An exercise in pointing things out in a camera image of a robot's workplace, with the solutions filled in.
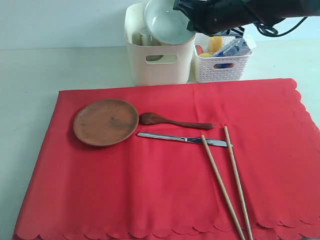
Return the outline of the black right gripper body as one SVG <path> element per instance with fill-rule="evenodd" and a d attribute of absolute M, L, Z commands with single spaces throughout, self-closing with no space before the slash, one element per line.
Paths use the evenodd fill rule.
<path fill-rule="evenodd" d="M 204 0 L 194 10 L 192 30 L 204 35 L 243 35 L 258 18 L 242 0 Z"/>

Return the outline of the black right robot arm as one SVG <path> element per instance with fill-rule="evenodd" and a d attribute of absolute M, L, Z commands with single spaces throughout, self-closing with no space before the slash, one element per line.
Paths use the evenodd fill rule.
<path fill-rule="evenodd" d="M 287 18 L 319 16 L 318 0 L 176 0 L 175 11 L 189 20 L 187 30 L 206 36 L 244 35 L 245 25 L 254 24 L 266 37 L 280 37 L 274 25 Z"/>

